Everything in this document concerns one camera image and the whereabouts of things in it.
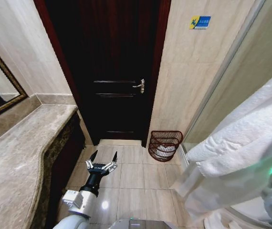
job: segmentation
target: marble countertop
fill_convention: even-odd
[[[43,104],[0,137],[0,228],[30,226],[42,188],[44,152],[76,109]]]

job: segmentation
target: countertop edge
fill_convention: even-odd
[[[61,123],[61,127],[54,133],[53,138],[51,138],[48,141],[48,143],[45,145],[45,147],[42,148],[42,150],[40,151],[39,162],[38,162],[39,163],[39,165],[38,165],[38,177],[37,177],[36,184],[35,184],[35,191],[34,191],[34,194],[33,194],[31,205],[30,205],[30,207],[28,209],[27,216],[26,216],[25,221],[23,223],[22,229],[29,229],[30,228],[31,223],[32,223],[33,218],[34,218],[35,210],[36,210],[36,208],[38,206],[39,196],[41,194],[42,182],[43,182],[43,177],[44,177],[44,165],[43,165],[44,154],[47,151],[47,149],[49,148],[49,146],[52,144],[54,139],[57,137],[57,135],[61,132],[61,130],[65,127],[67,122],[70,120],[70,118],[73,116],[73,114],[78,109],[78,107],[76,105],[69,105],[69,106],[75,106],[75,108],[72,110],[72,112],[67,117],[67,119],[63,123]]]

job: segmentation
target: metal fixture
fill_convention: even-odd
[[[140,87],[140,93],[143,94],[143,92],[145,92],[145,80],[144,79],[140,80],[140,85],[133,87]]]

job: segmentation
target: door frame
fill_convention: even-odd
[[[55,29],[53,27],[52,21],[49,17],[49,13],[47,10],[47,7],[45,5],[44,0],[33,0],[35,7],[39,13],[39,16],[42,20],[42,23],[45,27],[45,30],[47,32],[47,35],[49,37],[49,40],[51,42],[51,45],[54,49],[54,52],[58,58],[58,61],[60,63],[60,66],[63,70],[63,73],[65,75],[65,78],[68,82],[68,85],[73,93],[73,97],[75,99],[76,104],[78,105],[78,108],[80,110],[80,113],[86,123],[86,108],[84,107],[84,103],[81,100],[81,97],[78,93],[78,90],[75,86],[72,73],[69,69],[69,66],[67,64],[67,61],[65,59],[64,53],[62,51],[60,42],[57,38]],[[158,74],[159,74],[159,68],[160,68],[160,62],[162,57],[162,52],[164,48],[164,41],[166,36],[166,30],[167,30],[167,22],[168,22],[168,16],[170,12],[170,5],[171,0],[161,0],[159,11],[158,11],[158,23],[157,23],[157,32],[156,32],[156,38],[155,38],[155,47],[154,47],[154,54],[153,54],[153,63],[152,63],[152,73],[151,73],[151,79],[150,79],[150,87],[148,89],[148,102],[147,104],[144,104],[143,109],[145,110],[146,119],[144,122],[144,131],[143,136],[141,137],[141,145],[143,147],[146,147],[146,141],[149,134],[149,128],[150,128],[150,122],[151,122],[151,116],[153,111],[153,105],[154,105],[154,98],[155,98],[155,92],[157,87],[157,80],[158,80]],[[89,135],[92,138],[93,144],[97,145],[98,142],[95,139],[91,133],[94,131],[89,130]]]

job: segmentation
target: beige tile wall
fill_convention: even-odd
[[[28,95],[71,94],[33,0],[0,0],[0,56]]]
[[[151,130],[185,133],[254,0],[173,0],[153,107]],[[206,30],[189,30],[209,15]]]
[[[272,78],[272,0],[266,1],[186,141],[199,143]]]

